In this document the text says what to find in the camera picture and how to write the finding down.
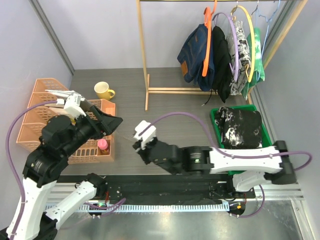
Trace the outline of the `black white patterned trousers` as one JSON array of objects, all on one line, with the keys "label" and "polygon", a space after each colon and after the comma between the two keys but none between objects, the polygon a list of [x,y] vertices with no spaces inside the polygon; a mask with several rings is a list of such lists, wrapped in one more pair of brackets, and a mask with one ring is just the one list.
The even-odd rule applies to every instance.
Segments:
[{"label": "black white patterned trousers", "polygon": [[258,149],[262,147],[262,117],[258,111],[220,107],[214,122],[226,149]]}]

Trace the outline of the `clear acrylic hanger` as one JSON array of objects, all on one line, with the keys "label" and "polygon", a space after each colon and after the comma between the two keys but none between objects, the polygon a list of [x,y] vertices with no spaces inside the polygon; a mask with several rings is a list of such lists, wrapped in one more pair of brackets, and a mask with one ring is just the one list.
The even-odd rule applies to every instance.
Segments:
[{"label": "clear acrylic hanger", "polygon": [[117,135],[119,136],[119,137],[121,137],[121,138],[123,138],[123,139],[125,139],[125,140],[127,140],[127,141],[129,141],[129,142],[131,142],[131,143],[134,143],[136,140],[132,137],[132,136],[125,136],[125,135],[123,135],[123,134],[121,134],[121,133],[117,133]]}]

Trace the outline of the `orange plastic hanger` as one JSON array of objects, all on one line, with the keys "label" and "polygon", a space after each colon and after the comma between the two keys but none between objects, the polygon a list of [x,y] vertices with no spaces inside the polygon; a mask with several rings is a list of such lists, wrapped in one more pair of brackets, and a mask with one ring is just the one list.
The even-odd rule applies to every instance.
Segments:
[{"label": "orange plastic hanger", "polygon": [[210,60],[210,50],[211,50],[211,35],[212,35],[212,17],[217,8],[217,0],[213,1],[213,10],[210,7],[206,7],[204,10],[204,26],[207,28],[207,43],[206,43],[206,51],[205,58],[203,60],[203,69],[202,76],[206,77],[209,68],[209,60]]}]

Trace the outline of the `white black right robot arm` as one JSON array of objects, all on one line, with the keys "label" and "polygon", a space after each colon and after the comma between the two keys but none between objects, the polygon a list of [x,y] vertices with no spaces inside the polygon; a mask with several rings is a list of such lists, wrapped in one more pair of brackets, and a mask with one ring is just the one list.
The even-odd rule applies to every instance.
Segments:
[{"label": "white black right robot arm", "polygon": [[297,181],[288,154],[277,145],[256,149],[178,147],[154,137],[148,143],[137,140],[132,147],[145,164],[153,163],[172,175],[214,175],[235,171],[231,182],[225,186],[226,194],[231,198],[264,183],[290,185]]}]

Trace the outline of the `blue denim jeans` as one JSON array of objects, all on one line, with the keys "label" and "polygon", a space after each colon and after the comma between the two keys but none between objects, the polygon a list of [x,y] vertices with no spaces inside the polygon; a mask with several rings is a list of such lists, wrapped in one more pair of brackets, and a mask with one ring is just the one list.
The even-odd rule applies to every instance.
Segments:
[{"label": "blue denim jeans", "polygon": [[204,24],[199,24],[188,36],[177,56],[184,80],[187,83],[193,82],[194,84],[198,84],[199,88],[204,92],[212,89],[215,76],[212,43],[210,44],[207,75],[205,77],[202,76],[203,61],[206,55],[207,36],[207,28]]}]

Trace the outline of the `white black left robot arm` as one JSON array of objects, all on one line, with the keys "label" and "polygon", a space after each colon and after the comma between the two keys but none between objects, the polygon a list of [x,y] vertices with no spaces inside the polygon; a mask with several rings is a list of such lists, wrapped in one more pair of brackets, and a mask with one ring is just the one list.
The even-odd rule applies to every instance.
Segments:
[{"label": "white black left robot arm", "polygon": [[90,173],[80,186],[52,209],[45,206],[69,157],[88,140],[111,135],[123,122],[121,117],[89,109],[95,116],[80,115],[75,124],[66,115],[52,117],[42,129],[40,145],[32,151],[19,181],[21,198],[11,224],[0,231],[2,240],[53,240],[65,221],[85,202],[101,200],[107,192],[106,179]]}]

